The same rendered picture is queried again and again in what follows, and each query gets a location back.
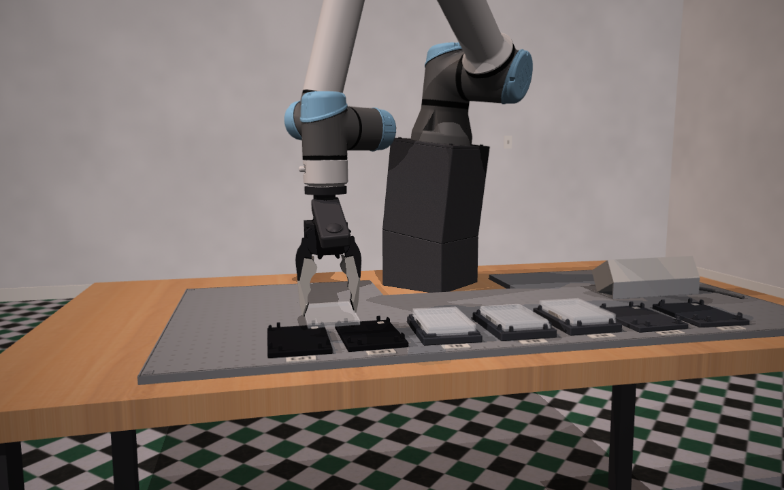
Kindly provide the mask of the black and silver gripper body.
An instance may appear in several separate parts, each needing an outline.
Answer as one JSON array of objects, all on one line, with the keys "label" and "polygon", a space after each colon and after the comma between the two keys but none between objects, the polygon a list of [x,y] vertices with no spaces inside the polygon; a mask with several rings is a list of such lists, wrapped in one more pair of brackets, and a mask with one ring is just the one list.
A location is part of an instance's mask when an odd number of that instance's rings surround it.
[{"label": "black and silver gripper body", "polygon": [[[330,198],[336,197],[336,195],[342,195],[346,193],[346,186],[339,186],[339,187],[304,187],[304,191],[306,195],[313,195],[314,199],[322,199],[322,198]],[[321,243],[319,243],[319,236],[316,230],[316,225],[313,220],[303,220],[304,226],[304,238],[307,238],[307,246],[311,253],[314,255],[318,255],[318,259],[323,259],[323,255],[335,255],[337,259],[340,259],[340,255],[345,253],[350,246],[348,247],[338,247],[338,248],[321,248]]]}]

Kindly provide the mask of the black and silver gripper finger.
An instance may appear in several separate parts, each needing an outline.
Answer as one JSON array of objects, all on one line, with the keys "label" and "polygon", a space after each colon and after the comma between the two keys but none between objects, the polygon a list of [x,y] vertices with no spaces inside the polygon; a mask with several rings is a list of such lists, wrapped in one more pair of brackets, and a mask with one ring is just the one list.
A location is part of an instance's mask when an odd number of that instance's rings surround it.
[{"label": "black and silver gripper finger", "polygon": [[295,257],[299,304],[301,305],[302,316],[305,316],[305,313],[307,313],[309,305],[308,294],[311,291],[309,283],[317,270],[316,263],[314,263],[314,255],[309,251],[307,241],[307,238],[302,237],[301,246],[297,249]]},{"label": "black and silver gripper finger", "polygon": [[350,291],[350,302],[353,310],[357,312],[360,295],[361,253],[357,243],[355,243],[354,236],[350,237],[349,249],[344,255],[340,256],[342,257],[340,269],[345,273],[346,279],[348,279],[346,286]]}]

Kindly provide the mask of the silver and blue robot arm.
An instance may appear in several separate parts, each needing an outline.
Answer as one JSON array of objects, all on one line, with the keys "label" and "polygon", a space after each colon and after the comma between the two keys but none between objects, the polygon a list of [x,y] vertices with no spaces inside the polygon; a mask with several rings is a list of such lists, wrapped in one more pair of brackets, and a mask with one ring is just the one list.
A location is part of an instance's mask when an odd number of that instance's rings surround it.
[{"label": "silver and blue robot arm", "polygon": [[[299,167],[307,187],[344,186],[346,151],[384,150],[395,139],[388,111],[352,108],[343,94],[364,2],[323,0],[301,101],[285,112],[287,133],[302,140],[302,159],[310,159]],[[532,56],[499,31],[487,0],[438,3],[458,42],[427,51],[422,109],[411,140],[471,146],[470,101],[520,102],[531,86]],[[350,246],[338,197],[312,199],[311,205],[321,248]]]}]

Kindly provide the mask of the beige operator button panel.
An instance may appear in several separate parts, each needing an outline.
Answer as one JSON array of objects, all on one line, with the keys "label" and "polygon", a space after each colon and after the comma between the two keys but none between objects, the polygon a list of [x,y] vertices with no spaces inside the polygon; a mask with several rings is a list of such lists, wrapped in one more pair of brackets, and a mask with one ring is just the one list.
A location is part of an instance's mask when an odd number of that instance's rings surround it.
[{"label": "beige operator button panel", "polygon": [[743,295],[700,287],[693,255],[607,260],[592,270],[596,289],[611,299],[667,297],[710,291],[744,299]]}]

